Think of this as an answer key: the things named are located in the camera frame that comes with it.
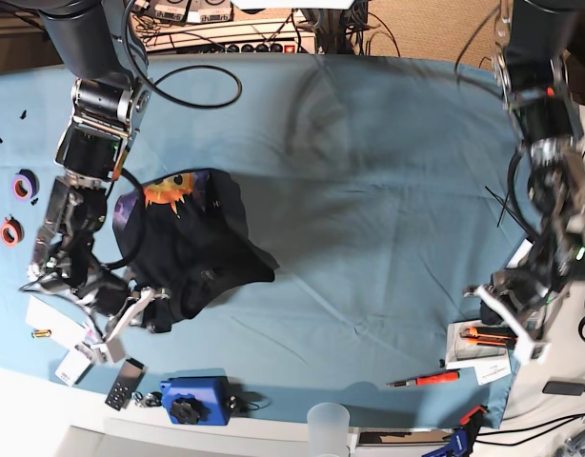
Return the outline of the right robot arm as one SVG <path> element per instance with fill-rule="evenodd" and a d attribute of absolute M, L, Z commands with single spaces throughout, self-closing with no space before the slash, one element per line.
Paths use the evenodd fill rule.
<path fill-rule="evenodd" d="M 133 185 L 139 217 L 146 217 L 141 185 L 124 167 L 152 94 L 147 54 L 131 26 L 133 3 L 36 1 L 32 7 L 76 80 L 71 118 L 55 155 L 64 173 L 54 181 L 34 242 L 30 280 L 20 289 L 58 296 L 88 315 L 108 317 L 105 340 L 128 326 L 168 332 L 167 291 L 134 290 L 115 273 L 120 268 L 135 272 L 131 263 L 146 229 L 138 229 L 131 248 L 116 262 L 101 262 L 92 252 L 119 178 Z"/>

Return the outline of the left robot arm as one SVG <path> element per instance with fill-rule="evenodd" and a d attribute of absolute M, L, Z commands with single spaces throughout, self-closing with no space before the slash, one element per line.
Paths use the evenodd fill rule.
<path fill-rule="evenodd" d="M 507 170 L 503 209 L 532 246 L 515 268 L 468 288 L 482 320 L 504 324 L 519 344 L 539 345 L 543 328 L 527 329 L 550 298 L 585 281 L 583 130 L 565 63 L 585 64 L 585 1 L 500 1 L 492 66 L 518 138 Z"/>

